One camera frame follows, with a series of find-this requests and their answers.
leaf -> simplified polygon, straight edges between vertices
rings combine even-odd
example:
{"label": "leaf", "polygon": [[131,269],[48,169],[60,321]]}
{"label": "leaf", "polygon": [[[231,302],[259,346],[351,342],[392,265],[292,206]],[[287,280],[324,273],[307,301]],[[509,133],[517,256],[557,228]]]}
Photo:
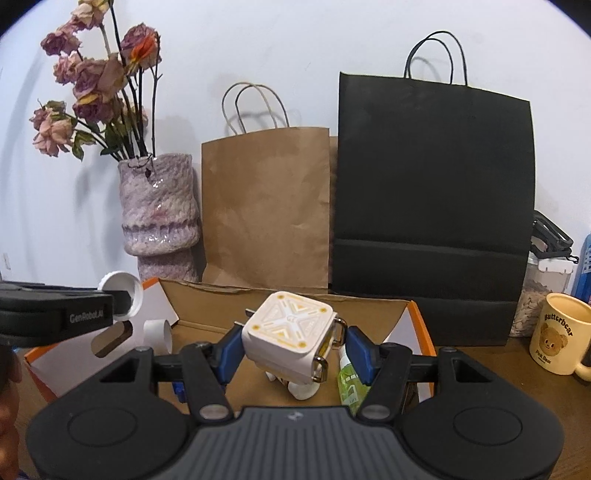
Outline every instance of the leaf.
{"label": "leaf", "polygon": [[100,128],[99,125],[95,122],[88,122],[88,128],[90,128],[90,131],[93,132],[94,134],[100,135]]}
{"label": "leaf", "polygon": [[100,151],[100,154],[101,154],[101,155],[111,155],[112,153],[115,153],[115,152],[117,152],[118,150],[119,150],[119,149],[118,149],[118,148],[115,148],[115,147],[110,147],[110,148],[103,148],[103,149]]}
{"label": "leaf", "polygon": [[54,112],[63,113],[66,111],[66,103],[65,102],[56,102],[55,100],[50,100],[45,104],[46,108],[51,108]]}
{"label": "leaf", "polygon": [[82,147],[74,142],[74,146],[72,147],[72,153],[78,160],[82,160],[84,158],[84,150]]}
{"label": "leaf", "polygon": [[52,113],[51,114],[51,119],[55,120],[56,122],[58,120],[67,120],[69,117],[65,114],[65,113]]}
{"label": "leaf", "polygon": [[115,132],[111,124],[107,124],[105,129],[105,142],[108,147],[119,148],[121,145],[121,137]]}
{"label": "leaf", "polygon": [[75,143],[79,145],[94,145],[96,143],[95,138],[92,134],[88,132],[83,132],[82,130],[76,131],[76,139],[74,140]]}

butterbear text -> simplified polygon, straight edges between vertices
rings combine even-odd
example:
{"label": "butterbear text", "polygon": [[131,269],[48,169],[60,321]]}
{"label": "butterbear text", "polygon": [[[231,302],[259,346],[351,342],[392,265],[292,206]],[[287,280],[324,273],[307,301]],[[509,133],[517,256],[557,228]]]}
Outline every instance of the butterbear text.
{"label": "butterbear text", "polygon": [[544,315],[544,320],[556,320],[559,324],[561,324],[564,327],[564,330],[566,330],[566,333],[569,334],[569,337],[573,336],[573,331],[570,329],[569,324],[566,323],[564,318],[559,317],[555,313],[547,313],[546,315]]}

rope handle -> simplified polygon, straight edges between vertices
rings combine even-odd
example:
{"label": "rope handle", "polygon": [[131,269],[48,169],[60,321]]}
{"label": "rope handle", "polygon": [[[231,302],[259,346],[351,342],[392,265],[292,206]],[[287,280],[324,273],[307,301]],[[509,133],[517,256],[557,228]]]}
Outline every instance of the rope handle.
{"label": "rope handle", "polygon": [[285,106],[283,105],[283,102],[281,101],[281,99],[279,98],[279,96],[268,86],[266,85],[262,85],[262,84],[255,84],[255,83],[251,83],[251,82],[236,82],[234,83],[228,90],[226,90],[226,92],[224,93],[223,97],[222,97],[222,115],[224,117],[224,119],[226,120],[226,123],[228,125],[228,127],[230,127],[230,129],[232,130],[232,132],[234,133],[234,135],[239,135],[238,131],[233,127],[230,119],[228,118],[228,115],[226,113],[226,97],[228,96],[228,94],[230,93],[230,91],[239,86],[239,85],[246,85],[244,88],[242,88],[242,90],[240,90],[240,92],[238,92],[237,96],[236,96],[236,100],[234,101],[234,106],[236,108],[236,114],[238,116],[238,121],[240,122],[240,126],[241,126],[241,130],[243,134],[246,134],[246,128],[244,126],[244,121],[242,120],[242,116],[240,113],[240,109],[238,107],[238,99],[240,97],[240,95],[242,94],[242,92],[244,90],[247,90],[249,88],[254,88],[256,89],[257,92],[259,92],[259,94],[261,95],[263,101],[265,102],[265,106],[267,107],[267,111],[269,112],[269,115],[271,116],[271,119],[273,120],[273,124],[275,126],[275,128],[279,128],[279,126],[277,125],[277,120],[275,120],[275,117],[273,117],[273,112],[271,110],[271,105],[269,104],[269,100],[267,100],[267,97],[265,96],[265,94],[263,93],[263,91],[261,90],[262,88],[269,90],[273,95],[275,95],[275,98],[277,98],[277,101],[279,101],[279,104],[281,105],[281,108],[283,110],[283,113],[285,115],[285,124],[289,127],[289,120],[287,118],[287,111],[285,110]]}
{"label": "rope handle", "polygon": [[415,54],[417,53],[417,50],[418,50],[419,48],[421,48],[421,46],[422,46],[422,45],[423,45],[423,44],[424,44],[426,41],[428,41],[428,40],[437,41],[437,42],[439,42],[441,45],[443,45],[443,48],[445,48],[445,49],[446,49],[446,51],[447,51],[447,56],[449,57],[449,62],[450,62],[450,64],[452,65],[452,70],[451,70],[451,72],[450,72],[450,75],[449,75],[449,83],[450,83],[450,85],[451,85],[451,84],[453,83],[453,57],[452,57],[452,52],[450,52],[450,51],[449,51],[449,48],[447,48],[447,45],[445,44],[445,42],[443,42],[443,41],[439,40],[438,38],[425,38],[425,39],[421,40],[419,43],[417,43],[417,44],[416,44],[416,45],[413,47],[413,49],[412,49],[412,50],[410,51],[410,53],[408,54],[407,62],[406,62],[406,65],[404,66],[404,78],[406,78],[406,77],[407,77],[407,75],[408,75],[408,78],[409,78],[409,79],[411,79],[411,80],[413,79],[413,77],[412,77],[412,75],[411,75],[411,72],[410,72],[410,65],[411,65],[411,63],[413,62],[413,58],[414,58]]}
{"label": "rope handle", "polygon": [[[462,44],[461,44],[461,43],[460,43],[460,41],[457,39],[457,37],[456,37],[456,36],[455,36],[453,33],[451,33],[450,31],[447,31],[447,30],[437,30],[437,31],[435,31],[435,32],[433,32],[433,33],[431,33],[431,34],[429,34],[427,37],[425,37],[425,38],[424,38],[423,40],[421,40],[419,43],[417,43],[417,44],[416,44],[416,45],[413,47],[413,49],[411,50],[411,53],[410,53],[410,54],[409,54],[409,56],[408,56],[408,59],[407,59],[407,66],[408,66],[408,65],[410,65],[410,60],[412,59],[412,56],[413,56],[413,55],[414,55],[414,54],[417,52],[418,48],[419,48],[421,45],[423,45],[423,43],[425,43],[427,40],[431,39],[431,38],[433,37],[433,35],[438,35],[438,34],[441,34],[441,33],[445,33],[446,35],[449,35],[451,38],[453,38],[453,39],[456,41],[456,43],[457,43],[457,46],[460,48],[460,55],[462,55],[462,67],[463,67],[463,72],[464,72],[464,85],[465,85],[465,86],[468,86],[468,67],[467,67],[467,64],[466,64],[466,56],[465,56],[465,54],[464,54],[464,49],[462,48]],[[412,77],[410,76],[410,67],[408,67],[408,75],[409,75],[409,78],[412,78]]]}

white bottle cap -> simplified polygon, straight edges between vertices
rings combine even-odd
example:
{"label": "white bottle cap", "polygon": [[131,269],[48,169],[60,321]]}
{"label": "white bottle cap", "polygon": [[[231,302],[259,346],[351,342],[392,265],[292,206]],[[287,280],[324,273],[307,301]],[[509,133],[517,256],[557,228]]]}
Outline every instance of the white bottle cap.
{"label": "white bottle cap", "polygon": [[347,350],[345,349],[345,345],[339,348],[339,358],[340,358],[340,369],[342,370],[347,365],[350,365],[351,360],[347,356]]}

pink textured vase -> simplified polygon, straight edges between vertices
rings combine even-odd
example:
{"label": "pink textured vase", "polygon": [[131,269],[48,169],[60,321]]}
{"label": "pink textured vase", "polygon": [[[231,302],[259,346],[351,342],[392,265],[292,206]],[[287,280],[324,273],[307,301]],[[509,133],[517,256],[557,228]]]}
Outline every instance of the pink textured vase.
{"label": "pink textured vase", "polygon": [[189,251],[200,236],[191,155],[120,161],[119,176],[124,247],[138,257],[140,278],[197,281]]}

